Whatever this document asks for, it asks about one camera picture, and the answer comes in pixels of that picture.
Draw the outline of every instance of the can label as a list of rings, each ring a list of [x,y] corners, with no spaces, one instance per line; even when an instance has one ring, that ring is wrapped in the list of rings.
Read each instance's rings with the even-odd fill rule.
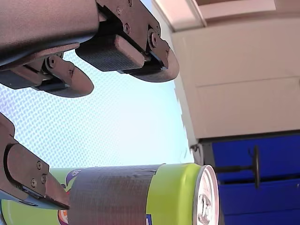
[[[66,175],[66,184],[61,184],[61,185],[66,190],[67,194],[70,194],[70,190],[71,190],[71,189],[68,189],[68,185],[69,185],[70,181],[72,179],[74,179],[75,177],[77,177],[81,171],[82,171],[82,169],[75,169]],[[68,225],[69,224],[67,210],[58,210],[57,218],[58,218],[60,225]]]
[[[151,214],[146,214],[146,225],[152,225],[152,216],[151,216]]]

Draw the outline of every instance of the pull tab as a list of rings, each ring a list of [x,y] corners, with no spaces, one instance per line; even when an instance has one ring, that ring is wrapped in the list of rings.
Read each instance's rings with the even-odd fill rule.
[[[206,195],[199,196],[199,214],[198,220],[204,225],[208,225],[212,219],[211,202]]]

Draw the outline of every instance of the can lid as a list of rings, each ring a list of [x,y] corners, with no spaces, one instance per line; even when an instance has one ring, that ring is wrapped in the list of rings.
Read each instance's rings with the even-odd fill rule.
[[[219,194],[214,169],[210,165],[202,166],[196,182],[193,225],[218,225]]]

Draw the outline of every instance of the blue panel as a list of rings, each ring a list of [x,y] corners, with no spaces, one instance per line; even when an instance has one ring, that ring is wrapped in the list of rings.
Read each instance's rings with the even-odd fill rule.
[[[300,173],[300,135],[214,143],[216,166],[250,165],[248,149],[255,145],[260,150],[261,177]],[[253,178],[250,171],[218,175],[219,180],[250,178]]]
[[[226,225],[289,225],[299,224],[300,210],[225,216]]]
[[[300,209],[300,179],[254,184],[219,185],[225,215]]]

